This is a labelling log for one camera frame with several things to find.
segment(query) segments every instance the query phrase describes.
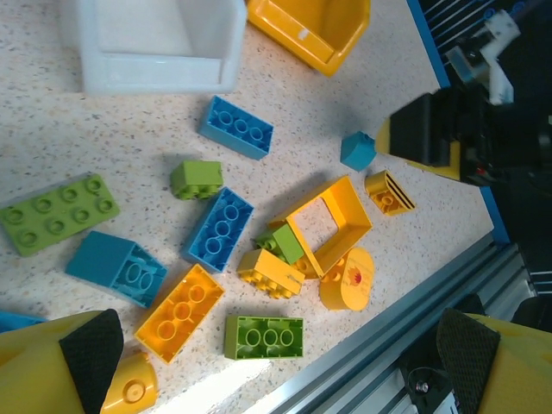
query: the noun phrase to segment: table surface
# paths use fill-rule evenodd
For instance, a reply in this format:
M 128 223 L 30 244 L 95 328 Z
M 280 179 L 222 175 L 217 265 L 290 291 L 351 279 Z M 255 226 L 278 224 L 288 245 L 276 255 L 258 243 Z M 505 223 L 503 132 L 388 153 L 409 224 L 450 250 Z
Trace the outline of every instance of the table surface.
M 491 230 L 480 192 L 378 155 L 370 173 L 389 169 L 417 204 L 386 217 L 363 191 L 365 173 L 339 162 L 341 138 L 361 129 L 375 135 L 384 119 L 437 87 L 404 0 L 373 2 L 368 31 L 333 78 L 325 78 L 248 27 L 236 92 L 226 98 L 275 127 L 270 154 L 247 159 L 196 133 L 210 96 L 86 97 L 75 53 L 62 50 L 54 0 L 0 1 L 0 206 L 83 173 L 105 179 L 121 214 L 97 229 L 141 244 L 169 267 L 174 280 L 190 267 L 179 247 L 204 203 L 182 202 L 169 173 L 182 160 L 220 160 L 225 185 L 254 207 L 228 271 L 226 290 L 170 366 L 152 356 L 160 386 L 150 412 L 242 412 L 367 323 Z M 299 296 L 273 300 L 235 273 L 266 222 L 324 181 L 349 174 L 373 229 L 360 246 L 374 258 L 369 306 L 328 311 L 317 282 Z M 304 219 L 322 240 L 321 211 Z M 66 274 L 84 235 L 21 258 L 0 237 L 0 309 L 49 319 L 114 308 L 125 354 L 140 348 L 133 332 L 144 310 Z M 223 356 L 227 315 L 303 317 L 304 358 L 231 361 Z

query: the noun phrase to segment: toy building block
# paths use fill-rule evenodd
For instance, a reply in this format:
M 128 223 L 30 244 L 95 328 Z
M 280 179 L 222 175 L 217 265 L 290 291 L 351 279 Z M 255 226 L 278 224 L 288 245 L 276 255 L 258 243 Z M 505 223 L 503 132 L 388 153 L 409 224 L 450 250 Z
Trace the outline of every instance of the toy building block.
M 180 254 L 211 273 L 221 273 L 253 214 L 253 206 L 224 187 L 186 239 Z
M 19 254 L 29 256 L 117 214 L 119 207 L 95 174 L 0 210 L 0 223 Z
M 108 287 L 148 308 L 165 279 L 166 268 L 133 241 L 92 231 L 66 273 Z
M 224 294 L 224 289 L 194 265 L 135 332 L 135 338 L 169 364 Z
M 336 222 L 337 233 L 313 252 L 296 223 L 296 216 L 318 199 L 322 199 Z M 307 279 L 320 279 L 372 228 L 362 203 L 348 176 L 329 181 L 307 194 L 290 209 L 276 216 L 268 227 L 276 229 L 289 224 L 304 256 L 295 267 Z
M 255 239 L 255 242 L 258 247 L 265 248 L 290 265 L 304 255 L 303 248 L 301 248 L 297 237 L 295 237 L 292 228 L 288 224 L 284 224 L 279 229 L 265 231 Z
M 372 201 L 386 216 L 396 216 L 416 209 L 416 205 L 388 171 L 366 177 L 364 186 Z
M 245 253 L 238 274 L 243 281 L 267 291 L 275 299 L 298 295 L 304 282 L 304 274 L 264 248 Z
M 363 132 L 357 132 L 342 141 L 342 164 L 353 168 L 355 171 L 362 171 L 367 168 L 376 157 L 374 140 Z
M 138 414 L 155 405 L 158 392 L 147 354 L 128 356 L 117 365 L 100 414 Z
M 223 170 L 216 161 L 183 161 L 171 172 L 171 190 L 176 198 L 211 198 L 223 186 Z
M 224 356 L 231 360 L 303 356 L 303 319 L 227 317 Z
M 268 155 L 274 127 L 213 97 L 199 127 L 199 134 L 254 160 Z
M 320 284 L 320 299 L 331 311 L 362 311 L 373 283 L 373 259 L 363 248 L 352 248 L 332 267 Z
M 46 322 L 43 317 L 28 317 L 17 313 L 4 312 L 0 310 L 0 334 L 11 330 L 27 328 L 37 323 Z
M 371 0 L 249 0 L 248 20 L 307 65 L 337 72 L 368 27 Z

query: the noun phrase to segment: blue duplo brick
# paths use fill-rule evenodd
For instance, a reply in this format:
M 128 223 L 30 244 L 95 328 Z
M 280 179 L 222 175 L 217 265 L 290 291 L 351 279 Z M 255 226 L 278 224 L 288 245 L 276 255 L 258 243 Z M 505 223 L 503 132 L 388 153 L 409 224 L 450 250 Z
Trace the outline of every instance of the blue duplo brick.
M 224 187 L 209 201 L 180 254 L 211 273 L 223 272 L 252 214 L 251 204 Z
M 0 334 L 10 332 L 11 330 L 27 328 L 37 323 L 46 322 L 43 317 L 28 317 L 17 313 L 4 312 L 0 310 Z
M 133 241 L 92 231 L 67 265 L 66 273 L 109 287 L 148 308 L 165 279 L 166 268 Z
M 199 134 L 254 160 L 268 155 L 274 127 L 232 103 L 213 97 Z
M 376 156 L 375 142 L 363 132 L 357 132 L 342 140 L 342 164 L 362 171 L 367 168 Z

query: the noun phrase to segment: blue frame edge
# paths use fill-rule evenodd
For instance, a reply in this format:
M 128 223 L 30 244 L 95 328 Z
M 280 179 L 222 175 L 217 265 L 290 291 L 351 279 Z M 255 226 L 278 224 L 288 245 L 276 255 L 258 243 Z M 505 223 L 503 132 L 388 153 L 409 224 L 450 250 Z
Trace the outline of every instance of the blue frame edge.
M 437 82 L 442 88 L 450 86 L 449 76 L 445 72 L 445 66 L 441 62 L 439 57 L 439 52 L 437 52 L 437 47 L 435 46 L 435 41 L 431 37 L 430 27 L 423 16 L 422 7 L 418 0 L 406 0 L 408 7 L 411 9 L 412 17 L 414 17 L 414 23 L 416 23 L 417 31 L 422 37 L 423 45 L 425 46 L 425 52 L 430 58 L 431 65 L 433 66 L 433 71 L 437 76 Z

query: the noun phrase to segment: green duplo brick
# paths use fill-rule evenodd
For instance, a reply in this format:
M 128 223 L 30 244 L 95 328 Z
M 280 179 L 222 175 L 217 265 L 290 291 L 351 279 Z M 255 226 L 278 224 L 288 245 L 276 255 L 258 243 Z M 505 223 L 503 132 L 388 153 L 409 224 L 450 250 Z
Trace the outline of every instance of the green duplo brick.
M 29 256 L 117 214 L 119 207 L 95 174 L 0 210 L 0 223 L 21 256 Z
M 284 224 L 276 230 L 265 231 L 255 242 L 257 246 L 270 251 L 289 265 L 295 264 L 304 256 L 304 250 L 289 224 Z
M 211 198 L 223 182 L 223 169 L 216 161 L 183 161 L 171 172 L 171 190 L 181 200 Z
M 303 319 L 227 317 L 224 356 L 231 360 L 303 356 Z

